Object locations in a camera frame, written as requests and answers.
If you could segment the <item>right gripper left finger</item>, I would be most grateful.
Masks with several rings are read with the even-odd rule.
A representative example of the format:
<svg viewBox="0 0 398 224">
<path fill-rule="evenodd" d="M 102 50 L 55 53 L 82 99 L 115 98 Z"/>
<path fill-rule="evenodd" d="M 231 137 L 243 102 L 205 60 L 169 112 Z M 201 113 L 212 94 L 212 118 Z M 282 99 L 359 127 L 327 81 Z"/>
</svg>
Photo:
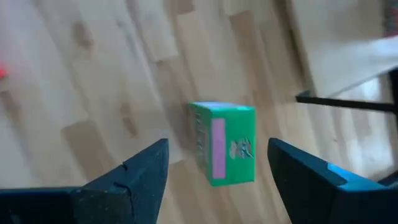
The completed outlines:
<svg viewBox="0 0 398 224">
<path fill-rule="evenodd" d="M 1 223 L 156 223 L 169 142 L 160 139 L 79 187 L 1 190 Z"/>
</svg>

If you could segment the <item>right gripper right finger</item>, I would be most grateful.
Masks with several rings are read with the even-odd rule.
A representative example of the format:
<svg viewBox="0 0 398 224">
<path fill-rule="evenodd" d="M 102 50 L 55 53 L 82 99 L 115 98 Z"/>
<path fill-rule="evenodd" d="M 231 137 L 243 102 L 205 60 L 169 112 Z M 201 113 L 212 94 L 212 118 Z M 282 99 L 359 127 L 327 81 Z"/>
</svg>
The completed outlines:
<svg viewBox="0 0 398 224">
<path fill-rule="evenodd" d="M 356 175 L 280 139 L 267 147 L 292 223 L 397 223 L 397 187 Z"/>
</svg>

